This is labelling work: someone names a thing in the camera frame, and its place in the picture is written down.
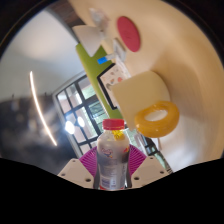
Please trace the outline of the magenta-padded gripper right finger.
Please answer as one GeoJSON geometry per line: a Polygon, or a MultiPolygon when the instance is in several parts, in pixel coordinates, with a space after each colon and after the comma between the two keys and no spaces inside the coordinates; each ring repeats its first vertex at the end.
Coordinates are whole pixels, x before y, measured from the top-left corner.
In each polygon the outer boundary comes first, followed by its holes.
{"type": "Polygon", "coordinates": [[[167,175],[166,169],[155,156],[146,156],[131,145],[128,159],[127,187],[140,188],[167,175]]]}

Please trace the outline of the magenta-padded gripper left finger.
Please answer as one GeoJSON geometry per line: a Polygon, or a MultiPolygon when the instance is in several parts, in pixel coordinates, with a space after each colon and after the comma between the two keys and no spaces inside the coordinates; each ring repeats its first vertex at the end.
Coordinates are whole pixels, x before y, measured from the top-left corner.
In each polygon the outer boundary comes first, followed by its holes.
{"type": "Polygon", "coordinates": [[[97,189],[99,186],[97,168],[97,148],[94,147],[79,159],[71,159],[58,176],[81,187],[97,189]]]}

